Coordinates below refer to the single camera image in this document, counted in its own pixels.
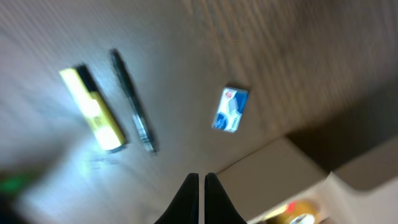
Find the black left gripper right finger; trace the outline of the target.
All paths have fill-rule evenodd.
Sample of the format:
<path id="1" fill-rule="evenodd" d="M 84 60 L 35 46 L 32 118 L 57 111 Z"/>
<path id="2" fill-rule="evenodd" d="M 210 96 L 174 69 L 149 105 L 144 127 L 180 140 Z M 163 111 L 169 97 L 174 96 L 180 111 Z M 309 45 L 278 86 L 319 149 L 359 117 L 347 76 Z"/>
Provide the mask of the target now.
<path id="1" fill-rule="evenodd" d="M 205 224 L 246 224 L 215 173 L 205 177 Z"/>

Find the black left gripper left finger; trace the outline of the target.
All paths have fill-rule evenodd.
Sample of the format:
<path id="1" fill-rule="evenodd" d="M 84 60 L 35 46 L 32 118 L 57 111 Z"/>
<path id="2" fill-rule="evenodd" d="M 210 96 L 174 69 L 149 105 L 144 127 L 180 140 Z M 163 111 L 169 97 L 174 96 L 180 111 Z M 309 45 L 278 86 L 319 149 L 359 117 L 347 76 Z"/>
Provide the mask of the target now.
<path id="1" fill-rule="evenodd" d="M 189 173 L 155 224 L 198 224 L 199 176 Z"/>

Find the yellow tape roll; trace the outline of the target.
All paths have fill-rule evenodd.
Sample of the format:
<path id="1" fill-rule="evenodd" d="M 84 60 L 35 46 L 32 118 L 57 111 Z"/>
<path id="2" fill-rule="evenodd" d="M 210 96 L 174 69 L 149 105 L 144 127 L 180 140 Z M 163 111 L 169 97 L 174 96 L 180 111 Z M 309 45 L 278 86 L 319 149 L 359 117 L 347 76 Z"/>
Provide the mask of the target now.
<path id="1" fill-rule="evenodd" d="M 320 209 L 309 199 L 294 200 L 266 215 L 266 224 L 319 224 Z"/>

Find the brown cardboard box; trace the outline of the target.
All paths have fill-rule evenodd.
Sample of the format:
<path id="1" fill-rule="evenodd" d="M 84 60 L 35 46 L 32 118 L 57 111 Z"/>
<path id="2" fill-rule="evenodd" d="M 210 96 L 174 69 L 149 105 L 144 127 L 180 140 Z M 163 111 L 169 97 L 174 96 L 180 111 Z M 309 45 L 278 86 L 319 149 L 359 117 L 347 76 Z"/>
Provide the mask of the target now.
<path id="1" fill-rule="evenodd" d="M 320 218 L 335 223 L 397 223 L 397 138 L 331 172 L 279 138 L 217 176 L 249 223 L 297 199 L 316 202 Z"/>

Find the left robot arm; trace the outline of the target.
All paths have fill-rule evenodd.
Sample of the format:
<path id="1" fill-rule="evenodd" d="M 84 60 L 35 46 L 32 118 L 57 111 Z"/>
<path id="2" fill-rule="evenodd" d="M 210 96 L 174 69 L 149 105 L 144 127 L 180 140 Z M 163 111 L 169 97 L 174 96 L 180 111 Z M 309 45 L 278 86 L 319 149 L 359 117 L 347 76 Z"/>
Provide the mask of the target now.
<path id="1" fill-rule="evenodd" d="M 29 174 L 1 176 L 1 223 L 27 223 L 11 208 L 11 202 L 30 184 L 35 176 Z M 200 188 L 199 175 L 189 173 L 165 212 L 155 221 L 166 223 L 199 223 Z M 246 221 L 235 209 L 216 174 L 210 172 L 204 183 L 204 223 L 237 223 Z"/>

